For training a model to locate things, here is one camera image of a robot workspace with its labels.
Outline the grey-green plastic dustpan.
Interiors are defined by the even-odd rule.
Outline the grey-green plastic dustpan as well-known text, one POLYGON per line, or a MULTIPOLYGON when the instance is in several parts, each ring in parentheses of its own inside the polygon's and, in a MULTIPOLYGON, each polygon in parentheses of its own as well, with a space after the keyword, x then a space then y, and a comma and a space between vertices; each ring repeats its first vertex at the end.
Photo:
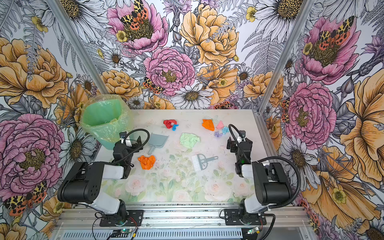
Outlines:
POLYGON ((168 138, 169 137, 165 135, 151 134, 148 141, 148 146, 150 146, 148 154, 151 155, 156 148, 162 148, 167 142, 168 138))

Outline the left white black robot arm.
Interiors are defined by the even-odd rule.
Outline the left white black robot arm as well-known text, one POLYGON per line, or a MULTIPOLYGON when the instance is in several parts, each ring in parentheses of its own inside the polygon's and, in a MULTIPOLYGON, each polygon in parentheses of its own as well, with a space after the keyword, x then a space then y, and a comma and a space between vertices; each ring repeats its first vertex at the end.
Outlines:
POLYGON ((70 204, 80 204, 102 214, 102 220, 110 225, 123 226, 129 220, 129 213, 123 200, 111 197, 102 191, 102 181, 127 179, 134 165, 134 153, 144 148, 141 137, 137 140, 115 143, 113 161, 76 163, 72 166, 59 187, 58 200, 70 204))

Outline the grey-green hand brush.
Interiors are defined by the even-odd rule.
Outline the grey-green hand brush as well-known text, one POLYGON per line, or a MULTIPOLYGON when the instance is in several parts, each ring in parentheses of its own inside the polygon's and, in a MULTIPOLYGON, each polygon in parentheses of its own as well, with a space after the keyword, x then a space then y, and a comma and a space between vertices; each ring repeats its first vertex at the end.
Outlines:
POLYGON ((194 156, 191 156, 191 161, 193 163, 194 170, 196 172, 200 172, 205 170, 208 167, 208 163, 217 160, 219 157, 214 156, 207 158, 203 154, 196 154, 194 156))

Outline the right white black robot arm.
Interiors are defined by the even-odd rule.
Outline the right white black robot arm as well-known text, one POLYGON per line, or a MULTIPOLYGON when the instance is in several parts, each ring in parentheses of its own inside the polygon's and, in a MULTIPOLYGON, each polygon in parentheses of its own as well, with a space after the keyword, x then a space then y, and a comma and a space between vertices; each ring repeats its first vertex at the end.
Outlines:
POLYGON ((279 156, 266 157, 249 162, 253 142, 249 139, 238 143, 228 139, 227 149, 236 156, 235 172, 238 176, 254 181, 255 193, 242 199, 237 211, 226 212, 227 225, 262 225, 266 221, 262 214, 271 207, 281 208, 291 203, 293 191, 288 183, 284 169, 277 160, 279 156))

